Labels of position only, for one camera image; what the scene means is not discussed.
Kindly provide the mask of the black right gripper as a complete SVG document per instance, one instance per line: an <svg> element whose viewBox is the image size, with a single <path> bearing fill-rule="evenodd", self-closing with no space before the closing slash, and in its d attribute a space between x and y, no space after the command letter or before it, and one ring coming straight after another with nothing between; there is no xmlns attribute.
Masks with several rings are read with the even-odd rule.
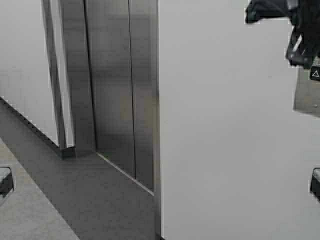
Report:
<svg viewBox="0 0 320 240"><path fill-rule="evenodd" d="M320 16L290 14L287 18L293 29L285 57L291 66L311 69L320 55Z"/></svg>

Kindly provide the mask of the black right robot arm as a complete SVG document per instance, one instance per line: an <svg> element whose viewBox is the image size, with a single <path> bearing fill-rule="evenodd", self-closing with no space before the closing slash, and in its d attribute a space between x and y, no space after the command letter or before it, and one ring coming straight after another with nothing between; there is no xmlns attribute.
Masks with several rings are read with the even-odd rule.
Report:
<svg viewBox="0 0 320 240"><path fill-rule="evenodd" d="M320 56L320 2L318 0L251 0L245 23L288 18L293 29L285 58L294 67L310 70Z"/></svg>

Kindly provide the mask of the robot base right corner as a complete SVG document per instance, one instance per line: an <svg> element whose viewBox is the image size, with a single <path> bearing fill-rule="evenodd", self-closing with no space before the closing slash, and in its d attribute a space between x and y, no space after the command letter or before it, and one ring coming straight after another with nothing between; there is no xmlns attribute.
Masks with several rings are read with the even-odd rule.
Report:
<svg viewBox="0 0 320 240"><path fill-rule="evenodd" d="M320 201L320 168L314 168L310 181L310 192Z"/></svg>

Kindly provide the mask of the robot base left corner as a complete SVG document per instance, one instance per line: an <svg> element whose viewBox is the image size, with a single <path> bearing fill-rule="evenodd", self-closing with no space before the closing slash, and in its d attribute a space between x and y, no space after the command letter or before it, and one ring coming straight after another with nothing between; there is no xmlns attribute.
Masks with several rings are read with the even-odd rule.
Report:
<svg viewBox="0 0 320 240"><path fill-rule="evenodd" d="M10 167L0 167L0 196L5 198L15 189L13 173Z"/></svg>

